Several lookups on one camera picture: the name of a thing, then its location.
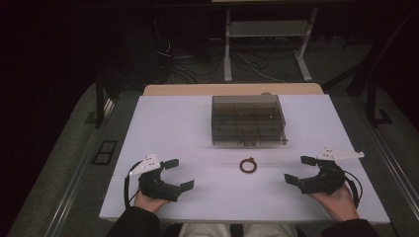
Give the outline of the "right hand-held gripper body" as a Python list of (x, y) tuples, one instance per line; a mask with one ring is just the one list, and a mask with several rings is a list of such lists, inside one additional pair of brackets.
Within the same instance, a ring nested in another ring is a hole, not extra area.
[(313, 157), (317, 159), (315, 166), (319, 168), (318, 174), (311, 178), (299, 179), (297, 187), (303, 194), (326, 193), (330, 196), (348, 183), (353, 195), (361, 196), (363, 194), (361, 182), (353, 174), (343, 170), (337, 161), (364, 156), (363, 152), (324, 147)]

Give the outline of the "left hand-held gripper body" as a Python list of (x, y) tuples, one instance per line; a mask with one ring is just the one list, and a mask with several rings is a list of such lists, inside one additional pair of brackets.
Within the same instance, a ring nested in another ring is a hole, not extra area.
[(138, 176), (138, 187), (145, 196), (176, 201), (182, 192), (180, 186), (167, 184), (161, 179), (162, 171), (166, 170), (164, 163), (151, 153), (129, 169), (127, 179)]

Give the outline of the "person's left hand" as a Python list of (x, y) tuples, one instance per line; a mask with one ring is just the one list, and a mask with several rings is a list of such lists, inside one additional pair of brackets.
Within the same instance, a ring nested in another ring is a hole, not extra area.
[(134, 205), (136, 207), (145, 209), (149, 212), (157, 212), (163, 205), (169, 203), (169, 200), (152, 198), (145, 196), (142, 192), (139, 192), (135, 196)]

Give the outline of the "person's right hand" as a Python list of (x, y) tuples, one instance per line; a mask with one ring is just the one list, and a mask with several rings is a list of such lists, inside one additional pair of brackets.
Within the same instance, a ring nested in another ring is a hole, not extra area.
[(324, 193), (309, 194), (309, 196), (318, 201), (326, 212), (338, 222), (360, 218), (352, 194), (346, 185), (330, 196)]

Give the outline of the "person's left leg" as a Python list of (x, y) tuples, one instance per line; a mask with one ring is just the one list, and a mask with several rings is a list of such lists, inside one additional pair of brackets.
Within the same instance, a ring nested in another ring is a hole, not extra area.
[(229, 224), (186, 223), (179, 237), (231, 237)]

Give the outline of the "person's leg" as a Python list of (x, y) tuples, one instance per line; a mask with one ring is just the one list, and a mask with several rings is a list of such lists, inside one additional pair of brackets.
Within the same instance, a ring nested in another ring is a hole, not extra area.
[(244, 224), (244, 237), (297, 237), (294, 225), (290, 224)]
[(231, 237), (229, 224), (186, 223), (179, 237)]

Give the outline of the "person's right leg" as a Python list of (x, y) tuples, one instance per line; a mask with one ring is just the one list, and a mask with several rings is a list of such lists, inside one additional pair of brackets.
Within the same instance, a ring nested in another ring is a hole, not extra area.
[(294, 225), (290, 224), (244, 224), (244, 237), (297, 237)]

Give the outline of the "clear dark compartment storage box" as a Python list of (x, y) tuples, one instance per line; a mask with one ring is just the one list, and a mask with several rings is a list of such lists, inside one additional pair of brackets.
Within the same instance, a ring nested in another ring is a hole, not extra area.
[(286, 145), (286, 121), (279, 97), (271, 94), (213, 96), (211, 139), (213, 145)]

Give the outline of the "black metal stand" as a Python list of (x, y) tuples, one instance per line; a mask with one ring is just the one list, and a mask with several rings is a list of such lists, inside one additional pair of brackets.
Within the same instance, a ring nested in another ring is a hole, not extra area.
[(373, 127), (379, 124), (392, 123), (385, 110), (378, 110), (376, 108), (377, 102), (377, 80), (370, 79), (367, 87), (367, 119)]

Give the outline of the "white metal stand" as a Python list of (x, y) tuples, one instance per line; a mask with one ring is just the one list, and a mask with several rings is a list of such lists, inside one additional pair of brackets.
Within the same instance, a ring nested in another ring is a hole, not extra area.
[(230, 40), (239, 38), (301, 38), (299, 48), (293, 53), (299, 72), (304, 82), (311, 82), (312, 77), (304, 61), (310, 35), (315, 23), (318, 9), (310, 10), (303, 20), (266, 20), (266, 21), (232, 21), (231, 11), (225, 13), (225, 36), (223, 70), (224, 81), (232, 81)]

